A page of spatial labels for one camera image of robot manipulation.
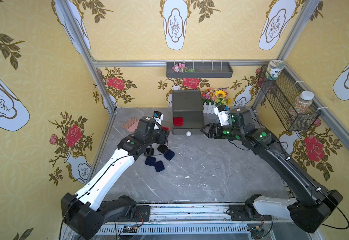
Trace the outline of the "grey top drawer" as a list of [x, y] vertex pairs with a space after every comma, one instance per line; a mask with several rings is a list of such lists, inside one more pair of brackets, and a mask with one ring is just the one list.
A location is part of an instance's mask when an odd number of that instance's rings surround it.
[[204, 127], [203, 112], [173, 112], [174, 117], [183, 118], [183, 126], [172, 126], [173, 135], [186, 135], [190, 132], [191, 135], [202, 135], [200, 129]]

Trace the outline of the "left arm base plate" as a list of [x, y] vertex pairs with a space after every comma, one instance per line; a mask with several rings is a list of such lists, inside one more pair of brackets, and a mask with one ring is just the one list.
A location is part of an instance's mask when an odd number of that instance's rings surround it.
[[150, 220], [151, 207], [148, 205], [137, 205], [133, 221], [142, 223]]

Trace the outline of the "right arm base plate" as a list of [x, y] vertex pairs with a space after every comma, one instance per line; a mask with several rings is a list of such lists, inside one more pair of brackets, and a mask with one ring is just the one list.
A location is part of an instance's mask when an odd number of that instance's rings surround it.
[[232, 221], [271, 221], [272, 216], [260, 215], [254, 207], [247, 205], [229, 205], [226, 214]]

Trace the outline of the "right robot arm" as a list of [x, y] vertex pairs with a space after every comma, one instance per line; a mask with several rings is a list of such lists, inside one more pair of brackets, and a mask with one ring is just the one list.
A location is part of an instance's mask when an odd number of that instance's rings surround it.
[[301, 230], [313, 234], [338, 208], [343, 196], [328, 190], [311, 177], [284, 149], [280, 140], [248, 109], [235, 110], [228, 120], [210, 123], [200, 130], [210, 139], [241, 141], [242, 145], [269, 164], [284, 180], [294, 198], [269, 198], [254, 194], [245, 201], [248, 216], [269, 215], [291, 220]]

